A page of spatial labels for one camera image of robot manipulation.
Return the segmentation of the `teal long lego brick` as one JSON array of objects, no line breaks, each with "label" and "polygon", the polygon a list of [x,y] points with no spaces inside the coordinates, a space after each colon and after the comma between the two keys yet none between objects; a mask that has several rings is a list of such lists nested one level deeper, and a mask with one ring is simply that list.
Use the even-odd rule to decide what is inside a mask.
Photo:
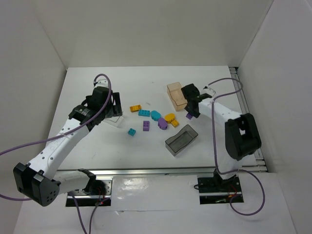
[{"label": "teal long lego brick", "polygon": [[151,112],[149,110],[140,109],[138,115],[141,117],[149,117]]}]

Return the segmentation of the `small yellow lego brick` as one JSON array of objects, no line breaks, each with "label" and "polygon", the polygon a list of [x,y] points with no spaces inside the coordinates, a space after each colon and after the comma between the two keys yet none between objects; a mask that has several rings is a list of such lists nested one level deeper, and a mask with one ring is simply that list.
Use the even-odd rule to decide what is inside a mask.
[{"label": "small yellow lego brick", "polygon": [[174,120],[171,122],[171,125],[172,125],[173,127],[177,127],[177,126],[179,125],[179,122],[178,122],[176,119],[174,119]]}]

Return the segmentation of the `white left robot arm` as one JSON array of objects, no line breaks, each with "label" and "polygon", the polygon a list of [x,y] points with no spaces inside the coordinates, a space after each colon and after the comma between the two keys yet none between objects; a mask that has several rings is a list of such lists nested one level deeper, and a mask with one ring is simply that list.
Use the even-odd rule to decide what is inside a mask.
[{"label": "white left robot arm", "polygon": [[82,190],[87,194],[104,192],[105,184],[86,169],[58,173],[61,163],[92,129],[106,118],[122,115],[119,93],[108,80],[94,83],[94,89],[82,104],[69,114],[65,125],[36,157],[27,164],[18,163],[13,174],[17,189],[39,205],[50,205],[59,194]]}]

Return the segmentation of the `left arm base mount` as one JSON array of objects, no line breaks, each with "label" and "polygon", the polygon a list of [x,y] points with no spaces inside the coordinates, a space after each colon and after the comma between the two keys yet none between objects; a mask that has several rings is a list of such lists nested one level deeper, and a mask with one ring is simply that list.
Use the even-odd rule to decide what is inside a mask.
[{"label": "left arm base mount", "polygon": [[113,178],[98,176],[95,185],[91,190],[74,190],[73,195],[77,200],[79,207],[100,207],[111,206],[112,199]]}]

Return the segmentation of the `grey transparent container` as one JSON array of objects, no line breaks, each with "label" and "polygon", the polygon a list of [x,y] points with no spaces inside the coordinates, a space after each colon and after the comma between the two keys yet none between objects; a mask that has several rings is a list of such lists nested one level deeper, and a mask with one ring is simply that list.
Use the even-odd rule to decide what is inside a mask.
[{"label": "grey transparent container", "polygon": [[165,140],[165,147],[173,156],[177,156],[188,147],[197,136],[198,133],[187,124],[176,135]]}]

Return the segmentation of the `small purple lego brick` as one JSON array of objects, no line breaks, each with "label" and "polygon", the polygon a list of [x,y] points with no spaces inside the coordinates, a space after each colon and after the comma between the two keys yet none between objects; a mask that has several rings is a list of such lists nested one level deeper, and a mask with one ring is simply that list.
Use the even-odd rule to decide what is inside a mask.
[{"label": "small purple lego brick", "polygon": [[187,118],[187,119],[192,119],[193,116],[192,116],[190,113],[188,113],[188,114],[186,115],[186,118]]}]

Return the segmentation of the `teal rounded lego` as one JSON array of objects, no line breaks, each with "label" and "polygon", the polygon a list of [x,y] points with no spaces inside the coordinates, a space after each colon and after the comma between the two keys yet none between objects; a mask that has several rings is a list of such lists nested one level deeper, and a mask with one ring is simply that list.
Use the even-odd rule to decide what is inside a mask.
[{"label": "teal rounded lego", "polygon": [[156,110],[152,110],[150,115],[151,115],[152,120],[154,121],[158,121],[161,118],[161,114]]}]

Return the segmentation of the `purple rounded lego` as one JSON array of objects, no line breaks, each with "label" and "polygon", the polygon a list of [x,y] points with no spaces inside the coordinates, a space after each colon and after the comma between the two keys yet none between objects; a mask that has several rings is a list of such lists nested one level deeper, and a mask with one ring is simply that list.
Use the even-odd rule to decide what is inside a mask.
[{"label": "purple rounded lego", "polygon": [[168,123],[164,118],[159,118],[157,124],[158,127],[162,130],[166,130],[168,128]]}]

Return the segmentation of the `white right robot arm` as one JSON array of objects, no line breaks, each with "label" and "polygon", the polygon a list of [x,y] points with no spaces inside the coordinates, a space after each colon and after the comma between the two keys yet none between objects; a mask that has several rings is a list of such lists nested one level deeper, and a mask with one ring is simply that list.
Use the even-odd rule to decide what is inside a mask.
[{"label": "white right robot arm", "polygon": [[[216,96],[208,86],[200,91],[194,84],[181,88],[184,98],[187,100],[185,110],[189,115],[198,118],[205,115],[212,120],[214,161],[216,169],[212,182],[208,186],[222,190],[230,186],[235,180],[236,174],[242,167],[243,158],[252,155],[261,147],[261,139],[255,119],[252,114],[242,114],[229,109],[217,102],[223,95]],[[217,155],[215,125],[219,124],[225,134],[226,154]]]}]

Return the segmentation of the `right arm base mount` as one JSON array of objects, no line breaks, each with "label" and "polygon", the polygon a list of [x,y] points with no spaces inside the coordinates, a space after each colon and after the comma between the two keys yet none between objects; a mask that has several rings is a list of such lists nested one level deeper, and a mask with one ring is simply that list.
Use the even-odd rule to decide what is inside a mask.
[{"label": "right arm base mount", "polygon": [[243,203],[244,198],[238,176],[222,180],[216,174],[213,177],[199,177],[193,186],[199,192],[199,202],[204,204]]}]

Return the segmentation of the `orange transparent container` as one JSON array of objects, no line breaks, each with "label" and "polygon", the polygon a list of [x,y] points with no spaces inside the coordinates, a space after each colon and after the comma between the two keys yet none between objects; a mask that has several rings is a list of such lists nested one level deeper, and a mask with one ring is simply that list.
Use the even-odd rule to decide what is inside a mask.
[{"label": "orange transparent container", "polygon": [[167,85],[167,94],[177,112],[182,111],[187,105],[187,100],[184,98],[181,88],[180,82]]}]

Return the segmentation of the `yellow long lego brick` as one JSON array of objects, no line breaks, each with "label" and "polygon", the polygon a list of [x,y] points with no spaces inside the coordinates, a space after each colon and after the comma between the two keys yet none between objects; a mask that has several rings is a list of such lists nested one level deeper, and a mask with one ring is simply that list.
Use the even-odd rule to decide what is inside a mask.
[{"label": "yellow long lego brick", "polygon": [[131,111],[132,113],[138,112],[139,110],[141,110],[141,105],[133,105],[133,106],[130,106],[130,111]]}]

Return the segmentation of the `yellow rounded lego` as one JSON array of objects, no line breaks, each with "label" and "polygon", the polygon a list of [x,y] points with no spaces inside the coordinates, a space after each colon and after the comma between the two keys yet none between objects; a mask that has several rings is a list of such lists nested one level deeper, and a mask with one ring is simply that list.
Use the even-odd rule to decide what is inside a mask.
[{"label": "yellow rounded lego", "polygon": [[172,121],[174,121],[176,118],[175,114],[174,113],[169,113],[167,114],[164,119],[167,123],[171,123]]}]

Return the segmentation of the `small teal lego brick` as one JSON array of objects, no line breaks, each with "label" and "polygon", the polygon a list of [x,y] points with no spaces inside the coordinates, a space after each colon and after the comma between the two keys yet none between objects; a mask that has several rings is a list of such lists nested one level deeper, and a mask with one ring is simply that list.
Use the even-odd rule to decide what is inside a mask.
[{"label": "small teal lego brick", "polygon": [[136,130],[133,128],[130,128],[128,131],[128,134],[133,137],[136,134]]}]

